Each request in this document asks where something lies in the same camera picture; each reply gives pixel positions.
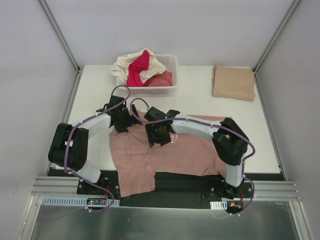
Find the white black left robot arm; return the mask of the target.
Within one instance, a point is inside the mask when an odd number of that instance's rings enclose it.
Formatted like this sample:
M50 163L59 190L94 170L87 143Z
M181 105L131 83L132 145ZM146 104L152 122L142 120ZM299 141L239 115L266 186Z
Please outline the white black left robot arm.
M102 171L88 159L89 139L102 130L114 127L117 133L126 133L128 128L142 123L136 119L135 106L129 112L125 103L107 111L110 104L105 104L95 115L75 125L60 123L55 131L49 152L49 162L76 174L81 180L88 181L88 188L99 195L105 191L106 183Z

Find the pink printed t-shirt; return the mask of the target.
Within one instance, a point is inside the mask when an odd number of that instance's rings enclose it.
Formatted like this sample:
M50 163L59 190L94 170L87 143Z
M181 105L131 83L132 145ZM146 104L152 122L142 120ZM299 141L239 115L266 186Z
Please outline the pink printed t-shirt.
M211 141L189 134L171 133L169 136L169 143L164 146L150 147L146 129L140 124L124 133L113 130L109 134L121 197L154 191L157 171L226 176L226 164Z

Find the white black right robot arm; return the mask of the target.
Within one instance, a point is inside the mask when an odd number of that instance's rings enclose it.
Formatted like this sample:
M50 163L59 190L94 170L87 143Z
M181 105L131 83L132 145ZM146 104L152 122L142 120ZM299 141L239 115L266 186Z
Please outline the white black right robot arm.
M144 118L149 146L164 146L171 140L170 134L187 134L213 143L218 157L226 164L226 177L216 194L232 200L243 191L243 159L248 150L249 139L229 117L222 121L204 120L185 115L177 110L164 113L151 107Z

